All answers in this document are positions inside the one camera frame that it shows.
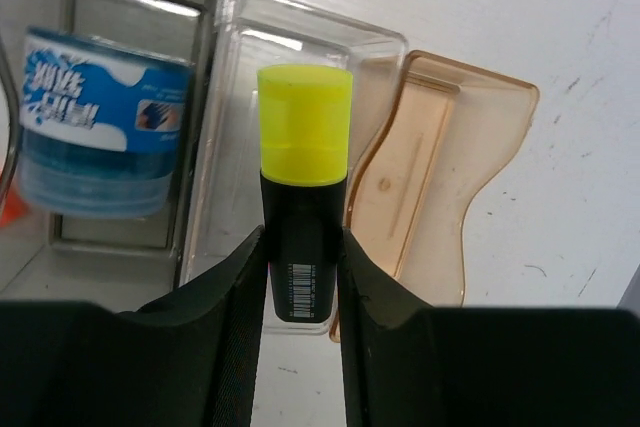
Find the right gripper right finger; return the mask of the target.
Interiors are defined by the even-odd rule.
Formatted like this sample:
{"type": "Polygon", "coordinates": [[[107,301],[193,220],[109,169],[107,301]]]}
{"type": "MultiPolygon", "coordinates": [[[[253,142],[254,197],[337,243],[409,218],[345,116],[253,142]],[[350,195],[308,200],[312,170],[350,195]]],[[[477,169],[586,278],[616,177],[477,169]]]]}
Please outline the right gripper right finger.
{"type": "Polygon", "coordinates": [[[350,426],[635,426],[639,320],[621,309],[435,307],[342,235],[350,426]]]}

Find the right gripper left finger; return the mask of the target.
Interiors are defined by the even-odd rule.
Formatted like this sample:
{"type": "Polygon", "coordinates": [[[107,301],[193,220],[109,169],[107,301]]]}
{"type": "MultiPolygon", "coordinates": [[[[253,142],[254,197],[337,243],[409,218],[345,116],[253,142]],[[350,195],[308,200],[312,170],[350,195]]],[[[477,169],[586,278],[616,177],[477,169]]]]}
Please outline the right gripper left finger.
{"type": "Polygon", "coordinates": [[[1,305],[5,426],[247,426],[267,281],[255,229],[224,260],[140,309],[1,305]]]}

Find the blue cleaning gel jar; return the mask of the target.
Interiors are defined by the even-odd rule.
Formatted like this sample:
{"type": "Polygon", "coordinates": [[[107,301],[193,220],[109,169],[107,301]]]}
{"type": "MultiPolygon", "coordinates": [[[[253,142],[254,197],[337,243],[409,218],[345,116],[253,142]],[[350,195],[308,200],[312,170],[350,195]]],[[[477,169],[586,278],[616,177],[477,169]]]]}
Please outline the blue cleaning gel jar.
{"type": "Polygon", "coordinates": [[[28,28],[17,166],[22,197],[86,218],[160,211],[191,78],[183,59],[28,28]]]}

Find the yellow highlighter marker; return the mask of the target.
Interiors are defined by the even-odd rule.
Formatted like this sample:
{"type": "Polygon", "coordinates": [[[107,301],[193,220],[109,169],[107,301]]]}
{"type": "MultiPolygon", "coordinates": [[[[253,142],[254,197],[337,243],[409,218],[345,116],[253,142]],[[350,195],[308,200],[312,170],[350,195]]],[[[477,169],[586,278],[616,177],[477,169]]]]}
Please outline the yellow highlighter marker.
{"type": "Polygon", "coordinates": [[[257,73],[260,186],[276,316],[329,319],[348,179],[353,76],[314,64],[257,73]]]}

